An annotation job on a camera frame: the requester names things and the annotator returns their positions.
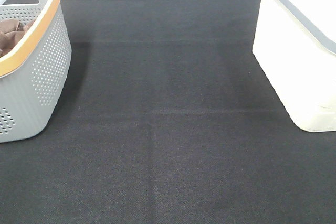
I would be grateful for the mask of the brown towel in basket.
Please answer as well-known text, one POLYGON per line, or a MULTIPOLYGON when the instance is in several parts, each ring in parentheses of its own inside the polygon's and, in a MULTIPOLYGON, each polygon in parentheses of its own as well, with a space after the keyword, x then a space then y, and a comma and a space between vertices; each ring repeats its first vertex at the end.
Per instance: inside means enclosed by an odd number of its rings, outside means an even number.
POLYGON ((35 20, 31 20, 23 25, 16 19, 1 21, 1 57, 9 53, 18 44, 34 22, 35 20))

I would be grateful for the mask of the black table cloth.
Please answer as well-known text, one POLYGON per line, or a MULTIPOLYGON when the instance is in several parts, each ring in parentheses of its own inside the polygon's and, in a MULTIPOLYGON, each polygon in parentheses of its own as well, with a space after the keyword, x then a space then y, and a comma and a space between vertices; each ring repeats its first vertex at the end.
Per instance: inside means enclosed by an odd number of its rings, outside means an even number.
POLYGON ((335 223, 335 133, 252 54, 260 0, 62 0, 66 84, 1 145, 1 223, 335 223))

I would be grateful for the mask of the grey perforated basket orange rim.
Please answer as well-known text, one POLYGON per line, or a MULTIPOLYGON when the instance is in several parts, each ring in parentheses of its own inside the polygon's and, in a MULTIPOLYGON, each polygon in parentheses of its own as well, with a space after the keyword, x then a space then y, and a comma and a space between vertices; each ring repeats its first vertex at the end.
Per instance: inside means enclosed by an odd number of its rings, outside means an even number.
POLYGON ((47 125, 64 87, 71 44, 60 0, 1 5, 1 20, 31 28, 1 57, 1 142, 31 138, 47 125))

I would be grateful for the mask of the white basket grey rim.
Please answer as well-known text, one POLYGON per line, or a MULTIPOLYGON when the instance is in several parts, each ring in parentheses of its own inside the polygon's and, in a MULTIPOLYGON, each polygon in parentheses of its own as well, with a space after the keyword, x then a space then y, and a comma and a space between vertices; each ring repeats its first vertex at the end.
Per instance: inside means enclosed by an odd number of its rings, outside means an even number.
POLYGON ((253 54, 298 128, 335 130, 335 0, 261 0, 253 54))

